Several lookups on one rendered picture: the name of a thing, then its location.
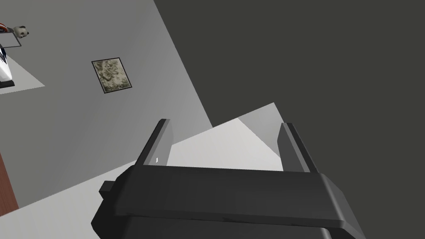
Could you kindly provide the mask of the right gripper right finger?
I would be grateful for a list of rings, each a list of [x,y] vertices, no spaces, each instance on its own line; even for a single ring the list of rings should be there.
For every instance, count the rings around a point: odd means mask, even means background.
[[[293,123],[281,123],[277,146],[283,171],[319,172]]]

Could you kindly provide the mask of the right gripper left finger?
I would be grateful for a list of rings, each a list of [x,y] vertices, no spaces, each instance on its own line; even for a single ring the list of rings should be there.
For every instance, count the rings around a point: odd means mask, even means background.
[[[166,166],[173,145],[173,129],[170,119],[161,119],[149,137],[136,165]]]

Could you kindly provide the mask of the brown wooden door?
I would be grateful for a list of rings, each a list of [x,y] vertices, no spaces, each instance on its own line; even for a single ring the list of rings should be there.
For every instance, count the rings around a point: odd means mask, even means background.
[[[0,217],[17,209],[19,206],[0,154]]]

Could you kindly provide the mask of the framed olive wall picture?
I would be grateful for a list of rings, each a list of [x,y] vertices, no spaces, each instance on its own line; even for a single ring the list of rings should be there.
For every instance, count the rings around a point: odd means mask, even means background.
[[[100,59],[91,63],[105,94],[132,87],[120,57]]]

